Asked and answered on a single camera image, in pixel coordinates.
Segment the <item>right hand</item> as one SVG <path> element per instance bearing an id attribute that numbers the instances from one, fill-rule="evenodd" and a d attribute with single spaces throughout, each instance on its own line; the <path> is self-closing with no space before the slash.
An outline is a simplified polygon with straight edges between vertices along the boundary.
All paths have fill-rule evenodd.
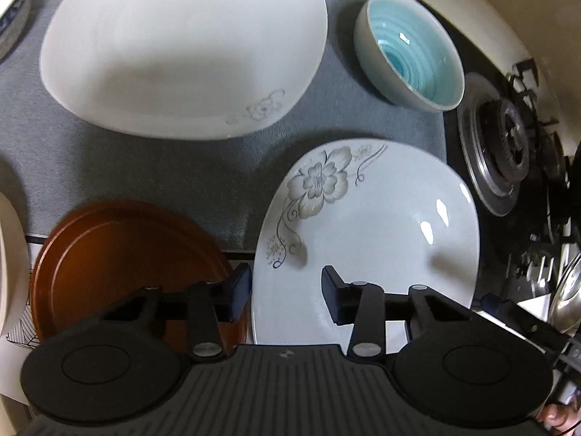
<path id="1" fill-rule="evenodd" d="M 548 404 L 537 415 L 552 435 L 573 435 L 580 427 L 580 409 L 576 404 Z"/>

